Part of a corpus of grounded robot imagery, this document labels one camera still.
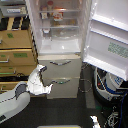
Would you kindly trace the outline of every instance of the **open refrigerator door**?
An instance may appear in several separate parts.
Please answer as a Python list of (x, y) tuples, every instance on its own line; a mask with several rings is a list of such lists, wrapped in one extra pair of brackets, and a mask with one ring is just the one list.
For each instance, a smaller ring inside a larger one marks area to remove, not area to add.
[(128, 0), (94, 0), (83, 61), (128, 80)]

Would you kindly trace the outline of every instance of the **shelf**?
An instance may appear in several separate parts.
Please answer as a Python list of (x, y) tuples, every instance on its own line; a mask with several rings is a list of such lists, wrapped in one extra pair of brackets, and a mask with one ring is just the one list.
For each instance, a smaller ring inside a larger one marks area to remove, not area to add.
[(110, 18), (100, 16), (100, 15), (97, 15), (97, 14), (93, 15), (92, 19), (96, 20), (96, 21), (99, 21), (99, 22), (102, 22), (102, 23), (105, 23), (105, 24), (108, 24), (108, 25), (111, 25), (111, 26), (114, 26), (114, 27), (117, 27), (117, 28), (125, 30), (125, 31), (128, 31), (128, 25), (124, 24), (122, 22), (119, 22), (117, 20), (110, 19)]
[(39, 13), (49, 13), (49, 12), (80, 12), (80, 9), (53, 9), (52, 11), (39, 10)]
[(76, 28), (79, 29), (77, 19), (63, 19), (62, 21), (55, 21), (54, 19), (42, 20), (42, 29), (61, 29), (61, 28)]

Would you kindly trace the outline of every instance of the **cable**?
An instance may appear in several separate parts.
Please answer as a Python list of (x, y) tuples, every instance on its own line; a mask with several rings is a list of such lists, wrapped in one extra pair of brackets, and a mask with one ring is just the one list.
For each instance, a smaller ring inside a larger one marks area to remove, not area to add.
[(126, 90), (126, 92), (125, 92), (125, 94), (123, 96), (122, 102), (121, 102), (120, 122), (119, 122), (118, 128), (120, 128), (120, 125), (121, 125), (121, 121), (122, 121), (122, 107), (123, 107), (124, 98), (125, 98), (127, 93), (128, 93), (128, 90)]
[(80, 79), (80, 80), (84, 80), (84, 81), (89, 82), (91, 87), (90, 87), (87, 91), (83, 91), (83, 90), (80, 88), (80, 86), (79, 86), (79, 90), (80, 90), (82, 93), (87, 93), (87, 92), (89, 92), (89, 91), (92, 89), (92, 83), (91, 83), (91, 81), (89, 81), (89, 80), (87, 80), (87, 79)]
[(113, 107), (113, 112), (111, 115), (107, 118), (104, 128), (106, 128), (106, 125), (108, 124), (109, 127), (114, 128), (114, 126), (118, 123), (118, 112), (114, 111), (115, 106)]

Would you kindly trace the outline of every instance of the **cabinet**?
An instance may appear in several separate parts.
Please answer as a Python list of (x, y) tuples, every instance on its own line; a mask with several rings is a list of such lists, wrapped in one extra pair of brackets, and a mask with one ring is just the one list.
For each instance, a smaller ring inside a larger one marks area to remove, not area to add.
[(0, 0), (0, 8), (5, 17), (23, 17), (27, 15), (24, 0)]
[[(19, 22), (19, 27), (16, 30), (12, 30), (14, 26), (14, 21), (16, 17), (2, 18), (1, 26), (3, 20), (7, 19), (7, 26), (0, 31), (0, 77), (21, 77), (29, 76), (30, 73), (36, 68), (37, 65), (37, 53), (34, 49), (34, 43), (32, 42), (31, 29), (29, 26), (29, 21), (27, 21), (27, 26), (23, 29), (24, 17), (21, 17)], [(19, 82), (8, 81), (5, 82), (0, 80), (0, 88), (3, 90), (11, 90)]]

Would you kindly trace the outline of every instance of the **white refrigerator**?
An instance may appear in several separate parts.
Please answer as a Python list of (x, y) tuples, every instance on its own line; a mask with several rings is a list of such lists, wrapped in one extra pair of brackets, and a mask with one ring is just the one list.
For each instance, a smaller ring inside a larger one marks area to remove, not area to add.
[(128, 0), (26, 0), (52, 98), (76, 98), (82, 62), (128, 80)]

